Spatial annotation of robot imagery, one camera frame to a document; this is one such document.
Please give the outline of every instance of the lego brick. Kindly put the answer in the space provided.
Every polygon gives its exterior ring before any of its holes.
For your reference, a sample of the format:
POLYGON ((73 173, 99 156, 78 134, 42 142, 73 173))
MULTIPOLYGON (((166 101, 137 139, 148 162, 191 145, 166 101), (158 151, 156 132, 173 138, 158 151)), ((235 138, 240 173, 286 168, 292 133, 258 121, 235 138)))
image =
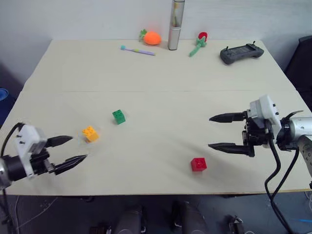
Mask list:
POLYGON ((86 129, 82 130, 83 135, 87 138, 88 142, 93 142, 98 139, 97 132, 93 129, 92 126, 87 127, 86 129))
POLYGON ((126 121, 125 116, 123 115, 121 110, 117 110, 113 112, 113 116, 117 122, 117 124, 121 124, 126 121))
POLYGON ((206 160, 204 157, 195 157, 191 161, 193 172, 202 172, 207 169, 206 160))

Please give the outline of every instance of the red block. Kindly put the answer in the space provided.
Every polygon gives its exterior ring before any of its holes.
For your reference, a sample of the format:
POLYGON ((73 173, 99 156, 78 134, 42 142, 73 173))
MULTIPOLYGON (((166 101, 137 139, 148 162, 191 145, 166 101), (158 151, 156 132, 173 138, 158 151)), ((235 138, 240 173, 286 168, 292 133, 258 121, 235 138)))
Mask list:
POLYGON ((193 172, 202 172, 207 169, 206 160, 204 157, 195 157, 191 161, 193 172))

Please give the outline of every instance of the robotic arm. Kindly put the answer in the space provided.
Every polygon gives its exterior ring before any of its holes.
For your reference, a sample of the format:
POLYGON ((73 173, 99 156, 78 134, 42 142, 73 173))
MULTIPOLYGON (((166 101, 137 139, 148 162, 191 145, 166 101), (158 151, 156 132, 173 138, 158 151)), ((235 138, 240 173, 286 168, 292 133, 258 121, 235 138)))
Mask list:
POLYGON ((69 140, 71 136, 56 136, 46 138, 43 131, 31 125, 18 123, 10 131, 4 141, 0 157, 0 189, 5 189, 17 181, 43 173, 61 174, 81 163, 87 155, 75 156, 67 159, 64 163, 55 165, 50 163, 50 157, 47 148, 62 145, 69 140), (4 154, 5 145, 13 132, 18 129, 19 133, 15 138, 18 156, 11 157, 4 154))
POLYGON ((243 145, 216 143, 209 146, 226 153, 254 157, 254 146, 268 147, 269 141, 273 140, 283 151, 299 148, 312 177, 312 117, 292 117, 298 112, 302 111, 292 112, 280 120, 276 105, 268 95, 264 95, 251 102, 247 111, 225 113, 209 119, 220 123, 245 120, 243 145))

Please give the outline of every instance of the table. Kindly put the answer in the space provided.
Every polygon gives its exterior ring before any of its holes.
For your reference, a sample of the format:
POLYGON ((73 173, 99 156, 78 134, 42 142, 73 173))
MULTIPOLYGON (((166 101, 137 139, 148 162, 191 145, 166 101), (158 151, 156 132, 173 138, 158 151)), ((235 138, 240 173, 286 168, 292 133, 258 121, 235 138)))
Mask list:
MULTIPOLYGON (((189 58, 193 48, 190 40, 181 41, 174 52, 131 40, 53 41, 2 127, 0 142, 17 121, 24 121, 41 128, 48 137, 74 136, 68 143, 49 149, 51 162, 89 156, 58 176, 44 174, 17 181, 8 193, 263 193, 264 180, 275 168, 271 151, 259 146, 256 156, 250 158, 209 148, 208 143, 241 144, 243 130, 243 122, 221 124, 209 122, 209 117, 244 111, 263 94, 270 95, 281 117, 295 110, 305 111, 298 116, 312 114, 261 42, 258 46, 265 54, 259 59, 227 66, 218 58, 221 48, 244 43, 209 41, 207 48, 189 58), (157 55, 120 51, 121 44, 157 55), (224 77, 227 82, 215 77, 224 77), (113 120, 112 112, 117 109, 126 116, 121 125, 113 120), (81 130, 88 125, 99 132, 97 142, 83 141, 81 130), (194 157, 205 157, 208 169, 193 173, 190 162, 194 157)), ((15 155, 12 141, 6 152, 15 155)), ((278 152, 282 170, 273 186, 294 155, 278 152)), ((300 156, 282 190, 308 189, 310 179, 300 156)))

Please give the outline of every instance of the green block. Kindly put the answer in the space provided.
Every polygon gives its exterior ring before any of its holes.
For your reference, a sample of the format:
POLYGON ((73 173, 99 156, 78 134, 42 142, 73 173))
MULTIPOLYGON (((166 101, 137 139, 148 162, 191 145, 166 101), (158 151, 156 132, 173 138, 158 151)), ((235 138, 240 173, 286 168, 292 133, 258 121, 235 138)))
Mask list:
POLYGON ((113 112, 113 116, 117 122, 117 124, 121 124, 126 121, 125 116, 123 115, 121 110, 117 110, 113 112))

